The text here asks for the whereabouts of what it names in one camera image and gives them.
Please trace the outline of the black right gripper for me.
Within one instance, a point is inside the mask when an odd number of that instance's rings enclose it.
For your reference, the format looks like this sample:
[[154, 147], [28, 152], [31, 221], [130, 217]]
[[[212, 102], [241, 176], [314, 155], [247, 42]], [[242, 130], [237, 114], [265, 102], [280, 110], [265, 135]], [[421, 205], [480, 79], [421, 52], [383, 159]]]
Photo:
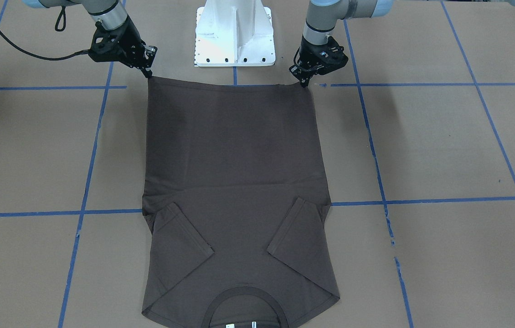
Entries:
[[120, 27], [108, 31], [101, 22], [95, 23], [88, 55], [94, 62], [120, 62], [129, 68], [141, 69], [144, 77], [153, 76], [151, 67], [158, 48], [148, 46], [140, 37], [132, 19], [128, 18]]

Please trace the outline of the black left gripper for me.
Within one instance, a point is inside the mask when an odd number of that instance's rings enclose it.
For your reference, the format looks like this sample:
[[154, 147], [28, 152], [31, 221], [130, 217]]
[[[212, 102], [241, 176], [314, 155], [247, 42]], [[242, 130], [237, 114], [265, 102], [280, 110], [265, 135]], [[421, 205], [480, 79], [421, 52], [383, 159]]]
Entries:
[[343, 68], [348, 61], [343, 46], [333, 36], [329, 36], [325, 44], [312, 44], [303, 36], [289, 72], [300, 79], [301, 87], [306, 88], [314, 75], [334, 72]]

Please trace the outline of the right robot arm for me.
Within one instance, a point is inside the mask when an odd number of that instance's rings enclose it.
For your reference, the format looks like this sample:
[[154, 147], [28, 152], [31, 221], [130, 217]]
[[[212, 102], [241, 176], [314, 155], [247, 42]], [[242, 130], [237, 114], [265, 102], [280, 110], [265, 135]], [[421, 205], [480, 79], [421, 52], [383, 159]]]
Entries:
[[148, 46], [119, 0], [25, 0], [31, 8], [82, 6], [95, 21], [96, 31], [87, 55], [94, 62], [120, 62], [139, 69], [146, 78], [157, 47]]

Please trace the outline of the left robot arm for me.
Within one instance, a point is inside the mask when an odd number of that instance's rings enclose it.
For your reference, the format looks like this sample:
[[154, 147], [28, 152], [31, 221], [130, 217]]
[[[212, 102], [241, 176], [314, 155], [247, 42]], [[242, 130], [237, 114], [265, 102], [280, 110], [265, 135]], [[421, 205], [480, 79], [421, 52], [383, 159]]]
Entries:
[[393, 3], [392, 0], [311, 0], [301, 43], [289, 72], [306, 88], [312, 77], [343, 68], [349, 58], [333, 37], [337, 22], [385, 16]]

